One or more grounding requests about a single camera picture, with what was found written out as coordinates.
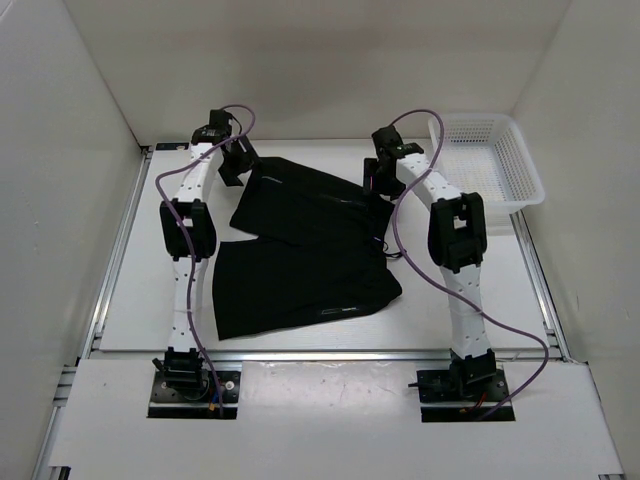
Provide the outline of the black shorts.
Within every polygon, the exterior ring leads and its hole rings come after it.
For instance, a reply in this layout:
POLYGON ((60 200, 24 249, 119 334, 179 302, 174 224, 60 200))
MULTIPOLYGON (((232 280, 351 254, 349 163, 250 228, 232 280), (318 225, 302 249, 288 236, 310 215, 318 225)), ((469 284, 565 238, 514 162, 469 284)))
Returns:
POLYGON ((402 294, 387 266, 391 202, 281 157, 252 170, 213 274, 218 337, 372 315, 402 294))

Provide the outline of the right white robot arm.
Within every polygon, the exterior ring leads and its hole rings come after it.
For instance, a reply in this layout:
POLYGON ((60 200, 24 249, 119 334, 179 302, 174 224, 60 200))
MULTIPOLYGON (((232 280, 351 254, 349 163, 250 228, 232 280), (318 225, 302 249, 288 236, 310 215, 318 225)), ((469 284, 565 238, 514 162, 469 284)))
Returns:
POLYGON ((431 169, 422 147, 406 144, 392 125, 372 134, 375 158, 364 160, 363 190, 398 200, 410 191, 429 211, 427 248, 449 295, 452 365, 449 387, 470 400, 496 371, 480 313, 480 271, 487 249, 484 202, 431 169))

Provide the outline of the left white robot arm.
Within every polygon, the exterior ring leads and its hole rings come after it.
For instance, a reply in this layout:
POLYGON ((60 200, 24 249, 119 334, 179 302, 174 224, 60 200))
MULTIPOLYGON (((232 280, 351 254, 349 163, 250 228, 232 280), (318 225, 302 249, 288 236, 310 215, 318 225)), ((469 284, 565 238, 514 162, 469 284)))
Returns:
POLYGON ((259 163, 248 138, 255 121, 254 111, 245 105, 212 109, 207 123, 192 134, 187 164, 155 178, 162 235, 175 280, 168 347, 179 353, 194 350, 207 356, 198 326, 204 280, 218 245, 207 200, 216 179, 226 187, 239 187, 240 177, 259 163))

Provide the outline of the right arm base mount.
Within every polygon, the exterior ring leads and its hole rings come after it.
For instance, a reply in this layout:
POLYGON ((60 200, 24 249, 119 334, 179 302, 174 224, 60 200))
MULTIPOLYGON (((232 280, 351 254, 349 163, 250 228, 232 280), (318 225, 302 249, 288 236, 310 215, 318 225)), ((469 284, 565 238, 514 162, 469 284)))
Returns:
POLYGON ((447 368, 417 370, 408 387, 418 392, 423 423, 515 420, 513 392, 490 353, 465 359, 453 356, 447 368))

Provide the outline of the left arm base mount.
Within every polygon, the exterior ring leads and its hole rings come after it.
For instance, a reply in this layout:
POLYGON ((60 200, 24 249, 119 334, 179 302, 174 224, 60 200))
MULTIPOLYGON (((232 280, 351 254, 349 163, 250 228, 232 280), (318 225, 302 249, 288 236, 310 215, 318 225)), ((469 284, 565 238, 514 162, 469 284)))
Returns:
POLYGON ((152 360, 154 377, 147 407, 152 419, 235 420, 241 372, 217 370, 217 383, 199 352, 169 348, 152 360))

